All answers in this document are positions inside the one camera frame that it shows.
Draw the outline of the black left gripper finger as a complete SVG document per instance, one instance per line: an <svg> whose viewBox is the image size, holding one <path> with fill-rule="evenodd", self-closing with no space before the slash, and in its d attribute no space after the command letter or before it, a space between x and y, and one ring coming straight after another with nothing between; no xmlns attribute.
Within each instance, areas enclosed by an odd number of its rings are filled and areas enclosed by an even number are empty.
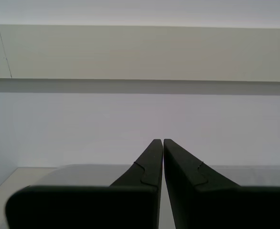
<svg viewBox="0 0 280 229"><path fill-rule="evenodd" d="M171 139L164 173L178 229L280 229L280 187L241 186Z"/></svg>
<svg viewBox="0 0 280 229"><path fill-rule="evenodd" d="M5 205L10 229L156 229L163 146L153 140L109 186L33 185Z"/></svg>

